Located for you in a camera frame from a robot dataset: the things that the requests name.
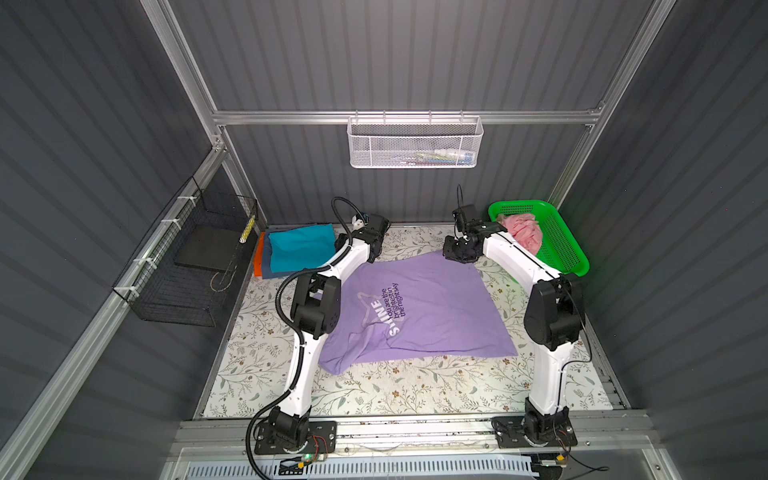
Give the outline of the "green plastic basket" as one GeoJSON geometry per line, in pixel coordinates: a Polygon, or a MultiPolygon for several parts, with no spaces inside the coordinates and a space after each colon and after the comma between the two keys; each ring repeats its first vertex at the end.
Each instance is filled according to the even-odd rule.
{"type": "Polygon", "coordinates": [[[536,257],[562,273],[579,277],[588,273],[588,258],[553,205],[541,200],[498,201],[488,207],[488,214],[491,220],[501,214],[532,214],[542,232],[542,246],[536,257]]]}

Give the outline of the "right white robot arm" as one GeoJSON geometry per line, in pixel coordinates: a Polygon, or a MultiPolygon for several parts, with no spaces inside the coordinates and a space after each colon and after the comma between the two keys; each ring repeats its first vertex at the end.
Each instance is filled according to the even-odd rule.
{"type": "Polygon", "coordinates": [[[473,205],[458,207],[452,216],[454,234],[445,238],[443,256],[459,263],[474,263],[485,256],[529,294],[523,324],[536,350],[521,421],[525,440],[534,447],[575,445],[563,396],[566,369],[585,324],[580,277],[546,265],[502,225],[483,220],[473,205]]]}

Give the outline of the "purple t-shirt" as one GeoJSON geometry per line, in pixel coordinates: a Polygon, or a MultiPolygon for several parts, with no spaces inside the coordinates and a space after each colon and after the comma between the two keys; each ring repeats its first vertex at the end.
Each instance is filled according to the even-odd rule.
{"type": "Polygon", "coordinates": [[[434,251],[359,267],[342,286],[319,364],[340,375],[361,363],[516,353],[476,267],[434,251]]]}

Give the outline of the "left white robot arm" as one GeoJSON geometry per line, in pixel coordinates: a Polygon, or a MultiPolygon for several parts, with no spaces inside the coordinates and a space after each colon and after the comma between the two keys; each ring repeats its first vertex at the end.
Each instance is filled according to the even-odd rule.
{"type": "Polygon", "coordinates": [[[252,418],[248,436],[259,445],[300,452],[310,437],[311,392],[319,356],[341,314],[344,282],[381,254],[391,222],[377,214],[357,214],[322,266],[289,275],[278,288],[275,307],[292,330],[294,346],[284,392],[252,418]]]}

